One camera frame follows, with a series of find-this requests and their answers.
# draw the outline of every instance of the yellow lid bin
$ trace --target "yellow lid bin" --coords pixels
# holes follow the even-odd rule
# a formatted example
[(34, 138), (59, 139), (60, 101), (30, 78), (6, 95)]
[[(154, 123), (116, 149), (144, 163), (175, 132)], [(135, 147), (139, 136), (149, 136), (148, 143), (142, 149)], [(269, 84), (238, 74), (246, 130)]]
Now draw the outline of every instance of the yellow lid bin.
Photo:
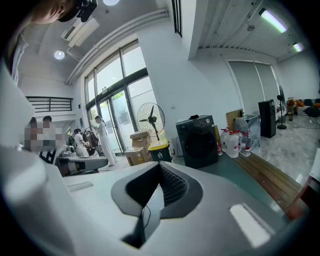
[(162, 139), (157, 142), (153, 142), (148, 147), (151, 154), (152, 161), (166, 161), (171, 162), (171, 155), (169, 152), (169, 141), (167, 139)]

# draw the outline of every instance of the ceiling vent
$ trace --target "ceiling vent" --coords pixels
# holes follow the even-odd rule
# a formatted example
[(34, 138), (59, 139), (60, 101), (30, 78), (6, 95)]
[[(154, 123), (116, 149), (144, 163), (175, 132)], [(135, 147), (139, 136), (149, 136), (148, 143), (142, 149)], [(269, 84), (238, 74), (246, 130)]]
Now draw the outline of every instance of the ceiling vent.
[(80, 46), (99, 26), (100, 24), (94, 17), (87, 22), (81, 22), (77, 18), (72, 26), (63, 32), (61, 37), (69, 41), (69, 47)]

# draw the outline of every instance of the woman in white outfit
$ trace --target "woman in white outfit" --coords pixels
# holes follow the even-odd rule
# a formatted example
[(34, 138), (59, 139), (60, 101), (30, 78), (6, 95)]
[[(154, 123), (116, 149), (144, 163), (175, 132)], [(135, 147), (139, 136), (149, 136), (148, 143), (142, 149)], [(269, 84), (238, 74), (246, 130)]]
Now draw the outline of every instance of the woman in white outfit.
[(99, 133), (101, 148), (104, 153), (104, 156), (105, 158), (108, 159), (109, 166), (114, 166), (117, 162), (117, 158), (114, 151), (111, 148), (110, 141), (107, 136), (106, 124), (102, 120), (102, 118), (98, 115), (95, 117), (95, 122), (99, 124), (99, 126), (98, 127), (92, 126), (92, 127)]
[(89, 157), (89, 154), (85, 148), (86, 146), (89, 146), (87, 142), (84, 141), (84, 139), (81, 136), (81, 130), (79, 128), (74, 130), (74, 141), (76, 144), (75, 152), (78, 157)]

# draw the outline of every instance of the clear plastic bag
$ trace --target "clear plastic bag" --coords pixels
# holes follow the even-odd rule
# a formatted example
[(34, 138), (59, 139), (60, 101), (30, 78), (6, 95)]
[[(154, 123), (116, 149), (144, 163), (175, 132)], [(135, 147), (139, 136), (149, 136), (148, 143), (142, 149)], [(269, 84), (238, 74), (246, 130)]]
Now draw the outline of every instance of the clear plastic bag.
[(250, 131), (252, 148), (260, 146), (260, 117), (258, 115), (245, 115), (234, 120), (234, 128), (242, 134)]

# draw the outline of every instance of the washing machine door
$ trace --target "washing machine door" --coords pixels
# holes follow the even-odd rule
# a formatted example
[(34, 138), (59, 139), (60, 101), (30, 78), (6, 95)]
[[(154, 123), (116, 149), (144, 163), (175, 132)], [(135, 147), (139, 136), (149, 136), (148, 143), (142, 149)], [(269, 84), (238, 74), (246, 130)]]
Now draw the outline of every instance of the washing machine door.
[(185, 139), (185, 152), (194, 159), (208, 157), (216, 146), (215, 136), (207, 129), (193, 129)]

